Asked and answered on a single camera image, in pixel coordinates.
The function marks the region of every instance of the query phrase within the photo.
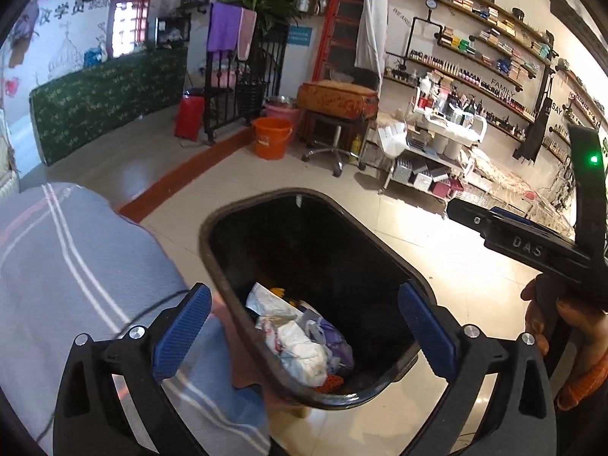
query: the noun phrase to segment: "screw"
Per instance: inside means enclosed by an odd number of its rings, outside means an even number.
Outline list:
[[[76,336],[76,339],[74,340],[74,344],[76,346],[81,347],[87,341],[89,341],[89,337],[86,334],[83,333],[83,334],[79,334],[78,336]]]
[[[479,336],[479,329],[476,326],[464,326],[464,333],[468,337],[477,337]]]
[[[522,334],[522,341],[527,345],[534,344],[534,336],[532,336],[529,332]]]
[[[135,326],[129,331],[129,337],[132,339],[139,339],[146,333],[146,330],[141,326]]]

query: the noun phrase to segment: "purple towel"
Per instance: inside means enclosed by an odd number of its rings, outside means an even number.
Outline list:
[[[211,27],[207,35],[207,51],[234,51],[241,25],[242,8],[225,3],[214,3]]]

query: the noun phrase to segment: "green floral cover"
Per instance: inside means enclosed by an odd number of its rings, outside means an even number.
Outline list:
[[[139,115],[179,102],[187,48],[121,56],[34,89],[30,110],[45,165]]]

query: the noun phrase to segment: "white curtain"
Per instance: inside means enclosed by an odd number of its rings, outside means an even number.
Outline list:
[[[355,67],[376,72],[378,92],[384,74],[384,48],[388,27],[388,0],[364,0],[359,23]]]

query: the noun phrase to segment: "red floor border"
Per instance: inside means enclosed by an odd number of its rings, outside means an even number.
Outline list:
[[[250,128],[223,139],[217,144],[199,152],[185,163],[167,173],[148,190],[119,209],[122,216],[139,223],[160,204],[183,189],[187,184],[227,158],[233,152],[253,142],[253,131]]]

